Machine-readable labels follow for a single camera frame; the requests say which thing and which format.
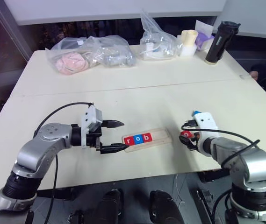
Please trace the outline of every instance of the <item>black cable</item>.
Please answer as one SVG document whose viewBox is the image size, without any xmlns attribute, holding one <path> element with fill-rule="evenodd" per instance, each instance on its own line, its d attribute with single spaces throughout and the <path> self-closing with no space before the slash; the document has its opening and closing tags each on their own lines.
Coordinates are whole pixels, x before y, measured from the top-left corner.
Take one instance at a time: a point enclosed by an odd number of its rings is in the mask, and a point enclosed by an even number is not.
<svg viewBox="0 0 266 224">
<path fill-rule="evenodd" d="M 245 148 L 241 149 L 240 151 L 237 151 L 236 153 L 234 153 L 233 155 L 230 155 L 229 157 L 227 157 L 225 160 L 223 160 L 223 162 L 221 163 L 221 168 L 224 169 L 225 164 L 231 160 L 232 158 L 235 158 L 237 155 L 240 155 L 241 153 L 243 153 L 245 150 L 250 149 L 254 146 L 256 146 L 258 143 L 260 142 L 260 140 L 256 140 L 255 142 L 251 143 L 250 145 L 246 146 Z"/>
<path fill-rule="evenodd" d="M 253 143 L 253 141 L 251 141 L 250 139 L 248 139 L 247 137 L 245 136 L 242 136 L 240 134 L 237 134 L 237 133 L 234 133 L 234 132 L 228 132 L 228 131 L 222 131 L 222 130 L 216 130 L 216 129 L 200 129 L 200 128 L 195 128 L 195 129 L 189 129 L 189 128 L 185 128 L 185 125 L 184 124 L 181 129 L 184 130 L 184 131 L 199 131 L 199 132 L 218 132 L 218 133 L 224 133 L 224 134 L 230 134 L 230 135 L 234 135 L 234 136 L 237 136 L 239 138 L 242 138 L 244 140 L 246 140 L 247 142 L 249 143 Z"/>
<path fill-rule="evenodd" d="M 51 214 L 52 208 L 53 208 L 54 198 L 55 198 L 56 182 L 57 182 L 57 175 L 58 175 L 58 156 L 56 155 L 55 158 L 56 158 L 56 170 L 55 170 L 54 186 L 53 186 L 53 190 L 52 190 L 52 197 L 50 199 L 50 207 L 48 210 L 47 217 L 45 218 L 44 224 L 47 224 L 49 221 L 50 214 Z"/>
<path fill-rule="evenodd" d="M 43 121 L 39 124 L 39 126 L 37 127 L 37 129 L 34 132 L 33 137 L 35 137 L 37 135 L 37 132 L 39 131 L 39 129 L 43 126 L 43 124 L 46 122 L 47 119 L 49 119 L 53 114 L 55 114 L 56 112 L 60 111 L 63 108 L 66 108 L 68 106 L 72 106 L 72 105 L 79 105 L 79 104 L 84 104 L 84 105 L 88 105 L 88 107 L 90 107 L 91 105 L 93 105 L 93 103 L 86 103 L 86 102 L 75 102 L 75 103 L 71 103 L 71 104 L 66 104 L 64 106 L 59 107 L 58 109 L 54 110 L 52 113 L 50 113 L 45 119 L 43 119 Z"/>
<path fill-rule="evenodd" d="M 228 195 L 226 196 L 226 198 L 225 198 L 225 201 L 224 201 L 224 204 L 225 204 L 225 208 L 226 208 L 226 210 L 229 210 L 229 207 L 228 207 L 228 200 L 229 200 L 229 198 L 230 198 L 230 195 L 228 194 Z"/>
<path fill-rule="evenodd" d="M 215 224 L 215 214 L 216 214 L 216 209 L 217 209 L 217 206 L 218 206 L 218 204 L 219 204 L 219 202 L 221 201 L 221 199 L 225 196 L 225 195 L 227 195 L 227 194 L 229 194 L 231 192 L 231 189 L 229 189 L 229 190 L 227 190 L 227 191 L 225 191 L 224 193 L 222 193 L 218 198 L 217 198 L 217 200 L 215 201 L 215 203 L 214 203 L 214 206 L 213 206 L 213 210 L 212 210 L 212 224 Z"/>
<path fill-rule="evenodd" d="M 64 106 L 59 107 L 58 109 L 54 110 L 52 113 L 50 113 L 48 116 L 46 116 L 45 119 L 42 120 L 42 122 L 39 124 L 39 126 L 37 127 L 37 129 L 34 131 L 34 135 L 33 138 L 37 135 L 39 129 L 43 126 L 43 124 L 47 121 L 47 119 L 49 119 L 53 114 L 55 114 L 56 112 L 60 111 L 63 108 L 66 108 L 68 106 L 72 106 L 72 105 L 88 105 L 88 107 L 90 107 L 91 105 L 93 105 L 93 103 L 86 103 L 86 102 L 75 102 L 75 103 L 70 103 L 70 104 L 66 104 Z M 48 214 L 47 217 L 44 221 L 44 224 L 47 224 L 50 218 L 50 214 L 52 212 L 52 208 L 53 208 L 53 203 L 54 203 L 54 198 L 55 198 L 55 190 L 56 190 L 56 182 L 57 182 L 57 175 L 58 175 L 58 155 L 55 156 L 56 158 L 56 169 L 55 169 L 55 179 L 54 179 L 54 185 L 53 185 L 53 190 L 52 190 L 52 197 L 50 200 L 50 207 L 48 210 Z"/>
</svg>

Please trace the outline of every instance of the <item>person's hand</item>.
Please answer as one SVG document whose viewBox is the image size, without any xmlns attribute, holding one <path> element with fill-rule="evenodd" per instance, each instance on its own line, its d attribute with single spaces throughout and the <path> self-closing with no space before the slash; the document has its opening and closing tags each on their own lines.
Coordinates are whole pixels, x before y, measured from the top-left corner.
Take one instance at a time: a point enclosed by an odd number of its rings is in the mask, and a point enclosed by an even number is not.
<svg viewBox="0 0 266 224">
<path fill-rule="evenodd" d="M 249 75 L 251 75 L 251 77 L 257 81 L 258 80 L 258 77 L 259 77 L 259 72 L 258 71 L 251 71 L 249 72 Z"/>
</svg>

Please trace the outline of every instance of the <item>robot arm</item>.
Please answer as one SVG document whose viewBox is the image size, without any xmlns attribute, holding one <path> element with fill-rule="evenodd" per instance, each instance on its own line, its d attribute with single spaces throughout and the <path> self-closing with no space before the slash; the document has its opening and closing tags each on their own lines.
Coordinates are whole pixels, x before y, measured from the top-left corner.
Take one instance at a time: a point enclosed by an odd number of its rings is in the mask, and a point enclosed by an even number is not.
<svg viewBox="0 0 266 224">
<path fill-rule="evenodd" d="M 186 126 L 218 130 L 213 117 L 207 112 L 195 114 L 194 120 L 188 121 L 182 129 L 186 130 Z M 235 223 L 266 222 L 266 152 L 252 147 L 238 156 L 231 157 L 247 145 L 220 137 L 217 132 L 199 131 L 192 140 L 196 141 L 196 146 L 185 136 L 180 136 L 183 144 L 191 149 L 196 148 L 230 170 L 232 209 L 226 212 L 226 216 L 230 217 L 227 222 L 234 223 L 232 219 L 238 221 Z"/>
<path fill-rule="evenodd" d="M 101 111 L 91 105 L 82 125 L 44 125 L 35 137 L 20 150 L 6 185 L 0 190 L 0 224 L 29 224 L 33 221 L 30 211 L 37 189 L 59 151 L 72 146 L 95 147 L 101 154 L 124 150 L 122 143 L 103 146 L 101 127 L 124 125 L 115 120 L 103 120 Z"/>
</svg>

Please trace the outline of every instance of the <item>black tumbler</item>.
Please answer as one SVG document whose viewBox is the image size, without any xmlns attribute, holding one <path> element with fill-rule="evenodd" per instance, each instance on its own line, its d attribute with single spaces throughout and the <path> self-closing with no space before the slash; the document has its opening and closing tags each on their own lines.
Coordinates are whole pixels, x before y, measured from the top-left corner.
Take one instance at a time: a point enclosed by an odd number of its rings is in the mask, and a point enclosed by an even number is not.
<svg viewBox="0 0 266 224">
<path fill-rule="evenodd" d="M 208 64 L 216 64 L 223 55 L 223 52 L 229 45 L 232 37 L 239 32 L 239 26 L 230 21 L 222 21 L 218 27 L 218 32 L 214 38 L 211 48 L 208 51 L 205 62 Z"/>
</svg>

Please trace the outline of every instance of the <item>plastic bag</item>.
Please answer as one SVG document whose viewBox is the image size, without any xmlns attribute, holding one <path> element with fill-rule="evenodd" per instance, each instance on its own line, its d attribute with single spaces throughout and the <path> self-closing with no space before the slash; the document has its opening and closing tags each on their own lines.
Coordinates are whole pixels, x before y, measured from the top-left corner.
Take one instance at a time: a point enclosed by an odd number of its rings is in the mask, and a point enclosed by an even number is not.
<svg viewBox="0 0 266 224">
<path fill-rule="evenodd" d="M 128 42 L 118 35 L 88 37 L 82 49 L 93 49 L 94 60 L 106 67 L 136 64 L 136 57 L 129 49 Z"/>
<path fill-rule="evenodd" d="M 46 50 L 46 57 L 52 66 L 62 74 L 71 75 L 97 65 L 93 49 L 83 49 L 85 37 L 67 37 L 51 50 Z"/>
<path fill-rule="evenodd" d="M 165 60 L 176 56 L 177 38 L 164 32 L 147 12 L 142 11 L 141 22 L 144 29 L 140 40 L 140 56 L 144 60 Z"/>
</svg>

